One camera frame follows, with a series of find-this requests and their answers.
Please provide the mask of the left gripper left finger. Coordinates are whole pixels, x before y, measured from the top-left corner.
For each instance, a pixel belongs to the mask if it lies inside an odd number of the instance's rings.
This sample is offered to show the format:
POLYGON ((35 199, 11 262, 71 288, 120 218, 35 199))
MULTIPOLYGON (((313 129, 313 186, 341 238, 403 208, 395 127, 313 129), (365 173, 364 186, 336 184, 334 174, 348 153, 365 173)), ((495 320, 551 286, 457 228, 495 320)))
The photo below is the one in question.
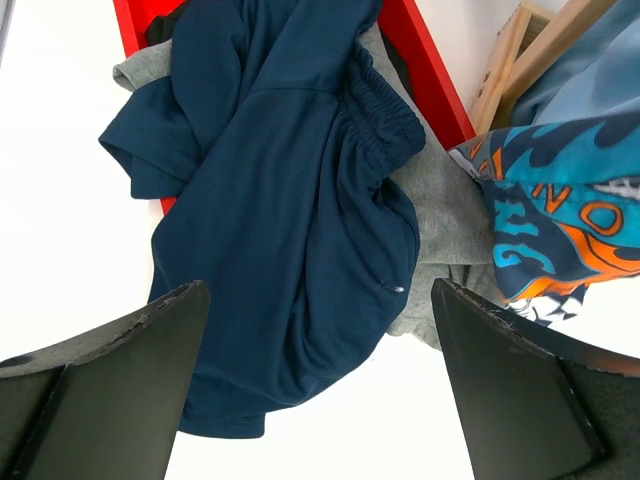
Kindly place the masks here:
POLYGON ((164 478, 209 305, 194 281, 2 361, 2 478, 164 478))

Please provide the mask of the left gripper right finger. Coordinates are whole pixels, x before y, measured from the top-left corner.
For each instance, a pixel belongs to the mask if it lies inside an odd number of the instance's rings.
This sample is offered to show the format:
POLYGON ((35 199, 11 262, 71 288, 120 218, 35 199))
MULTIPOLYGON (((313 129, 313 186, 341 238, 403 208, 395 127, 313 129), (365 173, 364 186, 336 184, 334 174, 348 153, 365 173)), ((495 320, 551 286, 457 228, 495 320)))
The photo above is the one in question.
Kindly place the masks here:
POLYGON ((636 479, 639 361, 438 279, 432 305, 477 479, 636 479))

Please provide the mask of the colourful patterned shorts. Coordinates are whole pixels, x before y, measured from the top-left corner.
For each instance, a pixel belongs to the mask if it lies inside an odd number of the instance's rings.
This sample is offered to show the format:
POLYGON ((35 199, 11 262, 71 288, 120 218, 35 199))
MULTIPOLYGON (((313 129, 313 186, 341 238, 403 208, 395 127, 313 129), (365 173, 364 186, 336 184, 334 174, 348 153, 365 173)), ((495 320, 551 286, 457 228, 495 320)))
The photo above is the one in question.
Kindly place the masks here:
POLYGON ((638 276, 638 112, 494 130, 449 154, 481 190, 515 313, 549 326, 592 284, 638 276))

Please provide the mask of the navy blue shorts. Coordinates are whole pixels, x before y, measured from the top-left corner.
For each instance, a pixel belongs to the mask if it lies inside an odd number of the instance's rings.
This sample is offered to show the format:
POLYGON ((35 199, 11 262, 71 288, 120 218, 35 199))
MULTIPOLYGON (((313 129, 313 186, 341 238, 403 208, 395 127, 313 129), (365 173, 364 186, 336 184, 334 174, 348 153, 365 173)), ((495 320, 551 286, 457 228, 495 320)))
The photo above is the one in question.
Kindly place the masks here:
POLYGON ((179 428, 251 439, 360 366, 404 309, 420 235, 391 180, 425 144, 360 36, 377 1, 193 1, 168 76, 100 144, 137 199, 173 198, 152 237, 157 299, 211 306, 179 428))

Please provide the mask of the black shorts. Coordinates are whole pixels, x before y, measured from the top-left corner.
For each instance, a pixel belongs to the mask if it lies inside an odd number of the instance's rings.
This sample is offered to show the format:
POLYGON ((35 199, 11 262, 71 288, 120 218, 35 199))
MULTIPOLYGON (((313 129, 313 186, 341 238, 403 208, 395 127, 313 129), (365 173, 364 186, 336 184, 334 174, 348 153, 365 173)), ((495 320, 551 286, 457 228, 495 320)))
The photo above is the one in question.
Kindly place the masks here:
MULTIPOLYGON (((175 24, 182 15, 182 11, 187 6, 187 2, 184 2, 171 13, 167 15, 156 16, 145 31, 145 38, 148 46, 160 44, 163 41, 167 41, 172 37, 175 24)), ((393 65, 396 74, 398 75, 406 93, 414 100, 415 95, 409 75, 409 67, 404 58, 400 55, 395 45, 385 35, 383 31, 380 32, 381 39, 384 45, 386 54, 393 65)))

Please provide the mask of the light blue shorts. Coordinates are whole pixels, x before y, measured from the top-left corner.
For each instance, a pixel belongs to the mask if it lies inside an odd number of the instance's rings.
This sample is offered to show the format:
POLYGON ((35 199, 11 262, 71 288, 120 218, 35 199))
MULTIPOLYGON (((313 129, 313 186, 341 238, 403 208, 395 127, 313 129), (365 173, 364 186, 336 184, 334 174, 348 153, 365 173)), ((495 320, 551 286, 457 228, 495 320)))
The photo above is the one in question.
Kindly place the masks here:
POLYGON ((512 126, 639 109, 639 2, 616 2, 516 102, 512 126))

